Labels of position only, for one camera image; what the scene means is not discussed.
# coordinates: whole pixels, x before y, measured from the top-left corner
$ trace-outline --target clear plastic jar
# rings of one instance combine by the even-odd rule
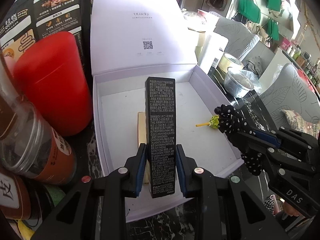
[[[18,119],[0,141],[3,166],[15,174],[55,185],[68,183],[76,171],[69,144],[42,118],[30,102],[16,108]]]

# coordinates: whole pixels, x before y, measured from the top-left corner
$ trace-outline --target tape roll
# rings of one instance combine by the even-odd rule
[[[225,54],[223,54],[223,56],[218,64],[218,67],[223,72],[226,73],[228,67],[234,67],[238,70],[242,70],[244,66],[239,59],[235,58],[234,56],[232,56],[228,53],[225,53]]]

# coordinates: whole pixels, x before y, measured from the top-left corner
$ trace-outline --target barcode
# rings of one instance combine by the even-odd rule
[[[153,49],[152,41],[144,41],[143,48],[144,49]]]

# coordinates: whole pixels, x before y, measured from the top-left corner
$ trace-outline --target gray armchair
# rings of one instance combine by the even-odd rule
[[[320,120],[320,104],[317,96],[307,87],[299,77],[292,64],[282,68],[276,81],[260,96],[276,127],[290,128],[283,112],[293,110],[311,123]]]
[[[250,50],[252,50],[252,48],[258,43],[259,36],[252,34],[240,22],[226,19],[215,12],[210,13],[220,18],[216,24],[214,32],[229,40],[224,52],[229,53],[242,61]]]

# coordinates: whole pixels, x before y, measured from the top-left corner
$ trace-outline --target aluminum foil container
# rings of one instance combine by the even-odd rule
[[[232,67],[228,67],[223,85],[235,98],[243,98],[249,91],[254,89],[251,80],[240,70]]]

